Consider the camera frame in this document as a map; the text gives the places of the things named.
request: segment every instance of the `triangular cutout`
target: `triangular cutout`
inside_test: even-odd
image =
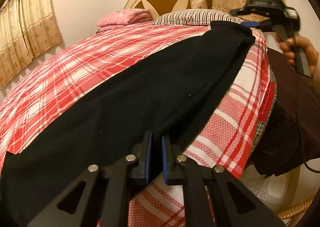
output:
[[[85,188],[86,182],[81,181],[70,193],[58,203],[57,208],[69,214],[74,214],[77,210],[81,195]]]
[[[244,215],[255,209],[255,205],[233,183],[228,182],[228,189],[238,214]]]

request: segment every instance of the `metal screw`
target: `metal screw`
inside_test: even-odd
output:
[[[96,172],[97,170],[98,170],[98,166],[97,165],[90,165],[89,167],[88,167],[88,170],[91,172],[91,173],[93,173],[93,172]]]
[[[177,160],[178,160],[179,162],[186,162],[187,157],[186,157],[185,155],[178,155],[178,156],[177,156]]]
[[[127,155],[125,157],[125,159],[128,161],[128,162],[132,162],[132,161],[135,161],[137,159],[137,157],[135,155]]]
[[[215,166],[213,168],[217,173],[222,173],[224,171],[224,167],[221,165]]]

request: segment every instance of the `wire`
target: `wire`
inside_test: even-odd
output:
[[[296,38],[295,38],[295,34],[294,34],[294,27],[293,27],[293,23],[292,23],[292,20],[290,18],[290,15],[289,15],[289,12],[286,8],[284,8],[284,11],[286,11],[287,13],[287,16],[289,18],[289,21],[290,21],[290,26],[291,26],[291,29],[292,29],[292,32],[293,32],[293,47],[294,47],[294,50],[295,52],[297,53],[298,51],[298,48],[297,48],[297,45],[296,45]],[[302,132],[302,127],[301,127],[301,124],[300,124],[300,116],[299,116],[299,106],[300,106],[300,101],[299,101],[299,86],[300,86],[300,83],[299,83],[299,74],[297,73],[297,121],[298,121],[298,133],[299,133],[299,136],[300,136],[300,140],[301,140],[301,149],[302,149],[302,161],[305,165],[305,167],[313,172],[313,173],[317,173],[317,174],[320,174],[320,170],[315,170],[313,168],[311,168],[310,166],[308,166],[307,162],[306,162],[306,155],[305,155],[305,151],[304,151],[304,140],[303,140],[303,132]]]

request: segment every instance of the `dark brown mesh fabric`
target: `dark brown mesh fabric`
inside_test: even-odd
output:
[[[320,97],[306,78],[297,75],[287,64],[283,54],[268,49],[268,58],[277,81],[277,99],[251,158],[260,174],[277,176],[303,163],[298,123],[302,128],[306,161],[320,157]]]

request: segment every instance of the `checkered bedspread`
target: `checkered bedspread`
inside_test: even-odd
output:
[[[139,60],[210,27],[129,25],[95,34],[26,75],[0,106],[0,168],[6,151],[19,153],[79,98]],[[259,33],[234,83],[185,154],[199,164],[224,165],[240,177],[271,110],[267,46]],[[182,187],[159,176],[130,203],[129,226],[184,226]]]

